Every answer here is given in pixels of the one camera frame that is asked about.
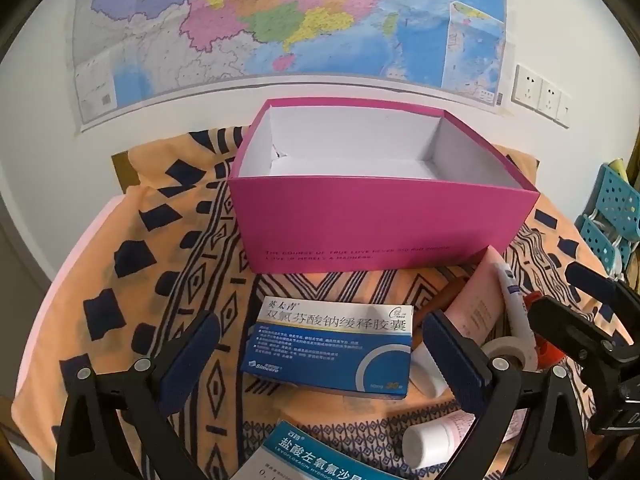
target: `pink box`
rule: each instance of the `pink box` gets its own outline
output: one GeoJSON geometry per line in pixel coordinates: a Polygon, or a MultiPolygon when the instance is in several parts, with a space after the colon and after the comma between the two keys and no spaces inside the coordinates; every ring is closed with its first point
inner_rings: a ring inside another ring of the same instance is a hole
{"type": "Polygon", "coordinates": [[[503,252],[539,193],[446,110],[268,100],[229,178],[254,272],[455,265],[503,252]]]}

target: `tape roll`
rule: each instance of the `tape roll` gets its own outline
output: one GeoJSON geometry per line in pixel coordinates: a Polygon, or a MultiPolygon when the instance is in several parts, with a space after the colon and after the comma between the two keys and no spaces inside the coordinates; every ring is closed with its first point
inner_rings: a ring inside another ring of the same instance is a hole
{"type": "Polygon", "coordinates": [[[538,369],[536,349],[514,336],[493,339],[482,346],[482,351],[489,359],[500,356],[514,357],[520,361],[522,369],[526,372],[535,372],[538,369]]]}

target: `wall switch panel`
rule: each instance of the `wall switch panel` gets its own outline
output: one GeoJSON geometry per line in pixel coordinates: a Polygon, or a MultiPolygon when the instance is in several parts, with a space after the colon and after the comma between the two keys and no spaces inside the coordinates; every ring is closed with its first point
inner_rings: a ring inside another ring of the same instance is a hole
{"type": "Polygon", "coordinates": [[[555,120],[560,104],[560,94],[561,92],[558,88],[553,86],[549,81],[543,81],[540,101],[538,102],[538,111],[549,119],[555,120]]]}
{"type": "Polygon", "coordinates": [[[540,100],[541,88],[542,78],[522,65],[518,65],[511,100],[535,110],[540,100]]]}
{"type": "Polygon", "coordinates": [[[560,94],[558,113],[556,114],[556,123],[562,124],[565,128],[569,128],[571,126],[571,106],[571,98],[562,92],[560,94]]]}

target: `blue and white medicine box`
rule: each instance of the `blue and white medicine box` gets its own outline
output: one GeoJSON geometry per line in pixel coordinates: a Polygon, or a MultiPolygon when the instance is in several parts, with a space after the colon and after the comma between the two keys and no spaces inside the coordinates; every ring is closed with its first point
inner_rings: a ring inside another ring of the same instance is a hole
{"type": "Polygon", "coordinates": [[[232,480],[398,480],[281,421],[232,480]]]}
{"type": "Polygon", "coordinates": [[[241,370],[342,395],[402,399],[411,356],[411,305],[268,296],[241,370]]]}

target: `white cap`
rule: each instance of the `white cap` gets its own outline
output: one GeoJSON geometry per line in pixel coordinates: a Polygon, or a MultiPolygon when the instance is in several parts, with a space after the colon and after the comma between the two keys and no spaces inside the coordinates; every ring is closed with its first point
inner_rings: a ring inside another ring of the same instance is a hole
{"type": "Polygon", "coordinates": [[[402,457],[412,469],[448,462],[455,445],[439,420],[409,426],[402,436],[402,457]]]}
{"type": "Polygon", "coordinates": [[[409,378],[428,399],[436,399],[449,387],[424,343],[411,352],[409,378]]]}

